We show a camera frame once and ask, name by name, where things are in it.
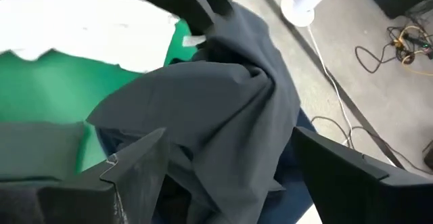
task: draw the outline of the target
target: gray floor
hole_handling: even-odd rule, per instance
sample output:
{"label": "gray floor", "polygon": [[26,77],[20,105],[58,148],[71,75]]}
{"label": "gray floor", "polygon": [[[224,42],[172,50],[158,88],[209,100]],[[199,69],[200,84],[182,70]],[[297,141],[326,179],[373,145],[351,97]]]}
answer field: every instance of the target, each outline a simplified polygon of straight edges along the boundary
{"label": "gray floor", "polygon": [[[308,116],[331,118],[348,132],[334,89],[268,3],[235,1],[269,25],[271,38],[286,61]],[[430,92],[433,77],[407,72],[398,62],[384,64],[377,73],[370,74],[359,65],[354,53],[355,46],[362,45],[380,55],[382,47],[389,42],[386,27],[402,25],[405,19],[389,20],[373,0],[323,0],[315,13],[311,28],[331,73],[379,135],[413,164],[428,171],[421,151],[433,139],[433,93]],[[298,32],[313,47],[307,29],[298,28]],[[389,49],[388,56],[393,55]],[[375,66],[376,62],[367,55],[361,58],[366,66]],[[411,67],[433,72],[433,62],[426,58],[417,58]],[[348,113],[352,125],[359,126]],[[318,119],[314,124],[320,134],[344,141],[341,130],[332,122]],[[355,130],[352,136],[358,151],[389,162],[366,132]],[[412,168],[400,156],[397,158],[409,171],[430,177]]]}

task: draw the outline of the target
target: white cable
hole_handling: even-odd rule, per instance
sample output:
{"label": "white cable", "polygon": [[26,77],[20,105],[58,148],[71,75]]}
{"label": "white cable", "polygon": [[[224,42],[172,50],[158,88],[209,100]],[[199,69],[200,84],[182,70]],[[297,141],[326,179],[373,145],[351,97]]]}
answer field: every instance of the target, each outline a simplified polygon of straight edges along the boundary
{"label": "white cable", "polygon": [[347,146],[350,147],[349,140],[352,138],[352,124],[350,123],[350,120],[347,117],[346,110],[344,109],[344,104],[343,104],[343,101],[341,100],[340,93],[338,92],[337,85],[336,85],[335,81],[332,79],[332,77],[329,75],[329,73],[327,72],[325,62],[323,61],[322,55],[321,55],[320,50],[319,50],[319,46],[317,46],[316,39],[314,38],[313,32],[311,31],[311,27],[308,25],[307,29],[309,30],[311,40],[313,41],[313,45],[314,45],[314,48],[316,50],[316,53],[319,56],[320,62],[322,63],[323,71],[325,71],[326,76],[329,78],[332,85],[334,86],[334,89],[336,90],[338,102],[340,102],[341,111],[343,112],[344,119],[346,120],[346,123],[349,126],[349,134],[348,134],[346,140],[344,140],[344,142],[342,144],[347,143]]}

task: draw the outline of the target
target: navy blue fabric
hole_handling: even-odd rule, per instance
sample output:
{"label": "navy blue fabric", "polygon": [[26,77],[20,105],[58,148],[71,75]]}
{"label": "navy blue fabric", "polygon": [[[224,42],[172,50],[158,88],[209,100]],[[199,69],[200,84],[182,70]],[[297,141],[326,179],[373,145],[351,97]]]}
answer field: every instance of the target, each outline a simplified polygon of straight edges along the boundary
{"label": "navy blue fabric", "polygon": [[[298,127],[304,127],[315,132],[314,126],[309,118],[301,110],[298,115]],[[282,195],[268,196],[262,213],[260,214],[259,224],[293,224],[310,208],[313,204],[302,173],[294,157],[291,140],[280,156],[278,167],[275,172],[277,180],[285,191]]]}

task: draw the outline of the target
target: gray cloth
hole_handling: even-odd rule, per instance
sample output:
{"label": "gray cloth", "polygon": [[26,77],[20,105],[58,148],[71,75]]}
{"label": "gray cloth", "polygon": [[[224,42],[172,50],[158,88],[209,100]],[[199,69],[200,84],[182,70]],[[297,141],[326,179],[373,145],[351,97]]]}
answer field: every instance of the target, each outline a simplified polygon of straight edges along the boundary
{"label": "gray cloth", "polygon": [[64,180],[75,174],[84,125],[0,123],[0,183]]}
{"label": "gray cloth", "polygon": [[256,223],[300,102],[266,24],[234,5],[216,15],[193,59],[147,73],[102,101],[88,121],[174,143],[168,175],[191,193],[178,223]]}

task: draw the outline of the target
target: white stand base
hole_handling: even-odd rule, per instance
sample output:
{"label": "white stand base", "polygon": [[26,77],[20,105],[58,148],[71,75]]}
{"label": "white stand base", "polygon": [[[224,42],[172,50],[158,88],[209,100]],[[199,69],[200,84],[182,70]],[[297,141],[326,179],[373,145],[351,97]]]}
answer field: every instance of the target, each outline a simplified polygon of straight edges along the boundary
{"label": "white stand base", "polygon": [[294,9],[294,0],[281,0],[281,12],[287,21],[297,27],[307,27],[314,20],[314,10],[299,12]]}

